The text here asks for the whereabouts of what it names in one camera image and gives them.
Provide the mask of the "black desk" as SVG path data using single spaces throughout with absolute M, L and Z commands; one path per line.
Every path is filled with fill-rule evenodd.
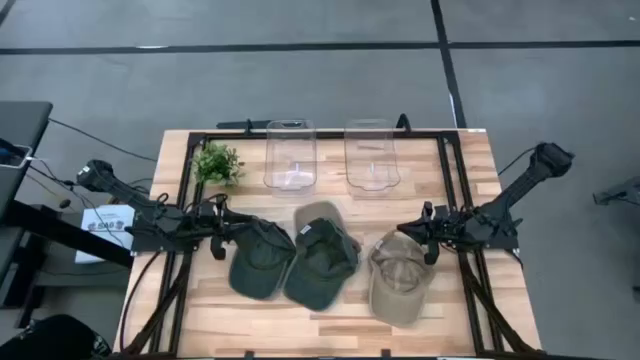
M 39 101 L 0 101 L 0 138 L 37 149 L 53 105 Z M 30 161 L 23 168 L 0 167 L 0 310 L 18 309 L 17 328 L 26 327 L 41 305 L 44 288 L 34 277 L 46 259 L 46 244 L 56 242 L 120 265 L 132 267 L 122 247 L 73 226 L 47 207 L 15 199 Z

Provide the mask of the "beige baseball cap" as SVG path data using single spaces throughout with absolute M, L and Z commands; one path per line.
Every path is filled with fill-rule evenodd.
M 316 218 L 331 220 L 353 243 L 354 249 L 360 253 L 361 245 L 347 233 L 345 221 L 338 207 L 331 201 L 323 200 L 298 207 L 294 211 L 293 224 L 296 232 L 302 229 Z
M 370 250 L 369 309 L 379 321 L 411 327 L 421 316 L 435 270 L 428 265 L 423 247 L 394 230 Z

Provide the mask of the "black stand foot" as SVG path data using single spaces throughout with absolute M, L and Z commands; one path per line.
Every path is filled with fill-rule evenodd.
M 594 193 L 593 200 L 597 205 L 608 205 L 613 201 L 619 201 L 640 207 L 640 176 Z

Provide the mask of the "dark green baseball cap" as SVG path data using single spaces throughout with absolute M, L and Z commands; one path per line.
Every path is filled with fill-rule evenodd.
M 229 270 L 230 287 L 256 300 L 271 298 L 296 255 L 287 232 L 274 222 L 254 220 L 255 230 L 232 235 L 236 251 Z
M 296 255 L 283 292 L 312 311 L 325 311 L 360 264 L 361 248 L 334 221 L 316 218 L 295 238 Z

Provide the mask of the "black bag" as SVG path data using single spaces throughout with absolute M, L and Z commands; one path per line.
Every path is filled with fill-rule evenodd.
M 32 321 L 0 344 L 0 360 L 102 360 L 112 353 L 101 335 L 66 314 Z

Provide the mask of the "white printed paper sheet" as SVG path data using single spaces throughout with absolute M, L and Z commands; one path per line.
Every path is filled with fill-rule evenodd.
M 133 225 L 135 210 L 128 205 L 102 205 L 85 209 L 81 229 L 131 250 L 134 237 L 125 228 Z

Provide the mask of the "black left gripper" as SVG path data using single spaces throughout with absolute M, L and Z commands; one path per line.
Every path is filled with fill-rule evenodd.
M 215 260 L 224 260 L 226 258 L 226 249 L 223 244 L 229 242 L 226 234 L 226 213 L 228 212 L 227 197 L 208 197 L 199 204 L 200 219 L 206 222 L 210 227 L 210 251 Z M 251 222 L 259 220 L 259 217 L 251 214 L 243 214 L 230 212 L 231 235 L 240 235 L 255 230 L 256 223 Z

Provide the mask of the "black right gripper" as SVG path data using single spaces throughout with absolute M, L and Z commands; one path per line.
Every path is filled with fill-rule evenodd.
M 434 265 L 440 255 L 440 246 L 446 250 L 462 250 L 461 224 L 457 213 L 450 217 L 446 205 L 433 206 L 429 201 L 423 205 L 422 220 L 414 220 L 398 225 L 397 230 L 414 241 L 422 241 L 426 247 L 424 261 Z

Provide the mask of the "clear plastic bin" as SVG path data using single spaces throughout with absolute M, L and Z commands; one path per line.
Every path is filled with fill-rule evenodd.
M 266 127 L 264 185 L 277 197 L 310 195 L 317 180 L 316 128 L 303 119 Z
M 344 128 L 346 179 L 353 196 L 388 192 L 400 182 L 394 127 L 384 119 L 352 119 Z

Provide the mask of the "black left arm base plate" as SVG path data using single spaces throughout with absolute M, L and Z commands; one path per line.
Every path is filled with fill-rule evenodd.
M 190 252 L 198 250 L 200 241 L 195 238 L 180 238 L 176 230 L 163 230 L 165 218 L 155 222 L 147 220 L 141 212 L 135 214 L 133 224 L 125 230 L 133 236 L 132 250 L 135 252 Z

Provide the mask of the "small green potted plant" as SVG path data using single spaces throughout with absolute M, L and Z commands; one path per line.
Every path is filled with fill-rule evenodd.
M 245 165 L 235 148 L 208 142 L 192 160 L 198 183 L 234 187 L 245 173 Z

